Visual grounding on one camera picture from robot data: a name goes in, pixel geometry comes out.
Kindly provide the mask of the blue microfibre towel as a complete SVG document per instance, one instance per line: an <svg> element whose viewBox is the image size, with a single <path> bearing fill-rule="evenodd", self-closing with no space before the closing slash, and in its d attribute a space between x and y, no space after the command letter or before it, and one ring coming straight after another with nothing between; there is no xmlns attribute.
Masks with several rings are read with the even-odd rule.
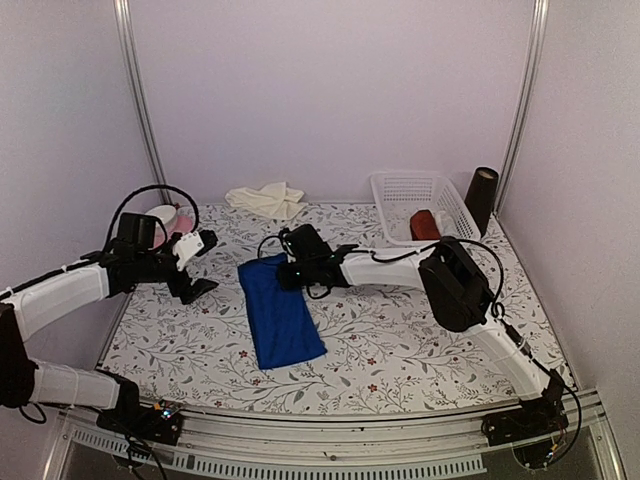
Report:
<svg viewBox="0 0 640 480"><path fill-rule="evenodd" d="M297 365L327 353L303 293L284 290L277 280L277 266L284 261L287 255L282 253L237 269L261 370Z"/></svg>

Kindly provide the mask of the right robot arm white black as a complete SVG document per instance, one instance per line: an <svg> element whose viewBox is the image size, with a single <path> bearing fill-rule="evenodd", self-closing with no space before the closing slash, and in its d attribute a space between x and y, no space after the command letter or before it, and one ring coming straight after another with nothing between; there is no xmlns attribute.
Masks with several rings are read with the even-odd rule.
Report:
<svg viewBox="0 0 640 480"><path fill-rule="evenodd" d="M539 435L563 413L562 377L538 361L505 320L499 294L466 250L469 241L445 236L417 249L366 250L357 244L333 249L310 224L285 228L277 237L288 256L277 268L283 289L385 285L419 290L442 328L470 337L509 379L521 407L517 427L524 435Z"/></svg>

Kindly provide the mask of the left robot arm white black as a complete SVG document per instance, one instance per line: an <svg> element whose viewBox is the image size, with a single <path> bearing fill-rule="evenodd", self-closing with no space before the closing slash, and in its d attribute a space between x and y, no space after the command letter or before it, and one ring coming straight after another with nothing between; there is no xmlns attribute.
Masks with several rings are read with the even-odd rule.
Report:
<svg viewBox="0 0 640 480"><path fill-rule="evenodd" d="M26 342L58 320L140 284L165 284L188 305L217 282L192 279L187 264L217 244L211 230L169 232L151 215L124 213L108 230L102 249L1 294L1 404L92 407L110 415L128 434L148 426L136 383L119 375L36 360Z"/></svg>

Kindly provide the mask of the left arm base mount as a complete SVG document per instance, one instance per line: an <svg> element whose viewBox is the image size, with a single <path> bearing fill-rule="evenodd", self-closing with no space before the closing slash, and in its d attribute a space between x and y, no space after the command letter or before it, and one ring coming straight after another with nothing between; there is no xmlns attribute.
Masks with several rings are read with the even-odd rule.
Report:
<svg viewBox="0 0 640 480"><path fill-rule="evenodd" d="M139 440L176 446L183 422L182 414L169 407L143 406L134 401L101 410L96 425Z"/></svg>

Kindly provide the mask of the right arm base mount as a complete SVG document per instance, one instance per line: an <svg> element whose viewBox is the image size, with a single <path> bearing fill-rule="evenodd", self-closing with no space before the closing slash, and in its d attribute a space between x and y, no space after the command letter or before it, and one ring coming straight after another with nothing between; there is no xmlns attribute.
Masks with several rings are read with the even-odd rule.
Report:
<svg viewBox="0 0 640 480"><path fill-rule="evenodd" d="M481 432L490 446L497 446L560 432L568 425L568 418L563 412L520 407L485 415L482 418Z"/></svg>

